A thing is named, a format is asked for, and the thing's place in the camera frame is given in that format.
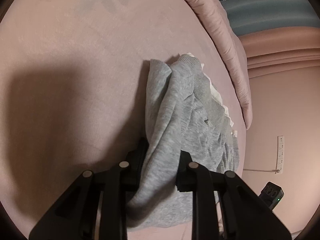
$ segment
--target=pink blanket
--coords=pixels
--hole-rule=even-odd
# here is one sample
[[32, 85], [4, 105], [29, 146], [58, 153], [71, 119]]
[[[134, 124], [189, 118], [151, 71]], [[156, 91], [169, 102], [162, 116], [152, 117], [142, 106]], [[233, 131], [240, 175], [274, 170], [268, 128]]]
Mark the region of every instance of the pink blanket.
[[246, 128], [252, 122], [252, 103], [247, 58], [239, 38], [231, 30], [219, 0], [186, 0], [212, 38], [235, 87]]
[[[25, 236], [84, 169], [108, 169], [135, 149], [151, 58], [191, 52], [204, 63], [238, 131], [241, 175], [241, 107], [184, 0], [15, 0], [0, 40], [0, 201]], [[176, 239], [189, 232], [175, 230]]]

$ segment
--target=pink comforter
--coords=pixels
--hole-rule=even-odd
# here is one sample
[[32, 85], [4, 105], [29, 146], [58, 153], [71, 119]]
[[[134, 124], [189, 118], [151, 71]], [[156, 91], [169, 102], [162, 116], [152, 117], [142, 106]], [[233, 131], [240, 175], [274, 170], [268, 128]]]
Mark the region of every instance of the pink comforter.
[[205, 64], [238, 130], [241, 175], [235, 81], [184, 0], [15, 0], [0, 40], [0, 201], [25, 236], [84, 169], [135, 149], [151, 58]]

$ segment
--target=electrical outlet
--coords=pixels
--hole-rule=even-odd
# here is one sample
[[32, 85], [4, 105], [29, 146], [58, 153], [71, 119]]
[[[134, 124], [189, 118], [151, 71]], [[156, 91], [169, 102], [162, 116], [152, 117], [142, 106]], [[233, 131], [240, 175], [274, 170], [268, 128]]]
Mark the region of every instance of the electrical outlet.
[[279, 172], [276, 172], [276, 174], [282, 174], [283, 166], [280, 166], [279, 168], [277, 168], [277, 170], [279, 170]]
[[283, 151], [278, 151], [278, 159], [283, 159]]
[[278, 136], [278, 144], [284, 143], [284, 136]]
[[283, 158], [278, 158], [277, 160], [277, 167], [283, 165]]

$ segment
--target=pink wall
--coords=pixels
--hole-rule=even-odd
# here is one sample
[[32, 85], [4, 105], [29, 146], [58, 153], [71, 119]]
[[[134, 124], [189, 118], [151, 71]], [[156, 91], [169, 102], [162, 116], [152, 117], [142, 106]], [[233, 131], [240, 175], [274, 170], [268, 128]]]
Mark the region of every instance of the pink wall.
[[274, 213], [291, 232], [304, 228], [320, 203], [320, 67], [250, 79], [253, 122], [247, 131], [245, 169], [276, 168], [277, 136], [284, 135], [282, 174], [244, 171], [255, 191], [268, 181], [284, 198]]

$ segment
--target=white fabric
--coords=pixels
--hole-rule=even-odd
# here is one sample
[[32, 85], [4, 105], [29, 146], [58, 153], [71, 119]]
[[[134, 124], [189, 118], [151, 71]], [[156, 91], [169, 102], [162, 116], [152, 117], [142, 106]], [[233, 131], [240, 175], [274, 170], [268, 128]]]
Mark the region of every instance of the white fabric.
[[[188, 54], [189, 56], [191, 56], [191, 57], [194, 57], [190, 52], [188, 52], [187, 54]], [[211, 82], [210, 77], [208, 77], [205, 73], [204, 73], [204, 75], [205, 75], [205, 76], [207, 77], [207, 79], [209, 79], [209, 81], [210, 81], [210, 91], [211, 91], [212, 98], [213, 98], [216, 102], [218, 102], [218, 103], [224, 108], [226, 117], [228, 117], [228, 118], [230, 119], [230, 126], [233, 127], [234, 122], [231, 120], [231, 118], [230, 118], [230, 116], [229, 116], [229, 109], [228, 109], [228, 107], [223, 104], [223, 102], [222, 102], [222, 97], [221, 97], [220, 93], [219, 93], [219, 92], [215, 89], [215, 87], [212, 85], [212, 82]]]

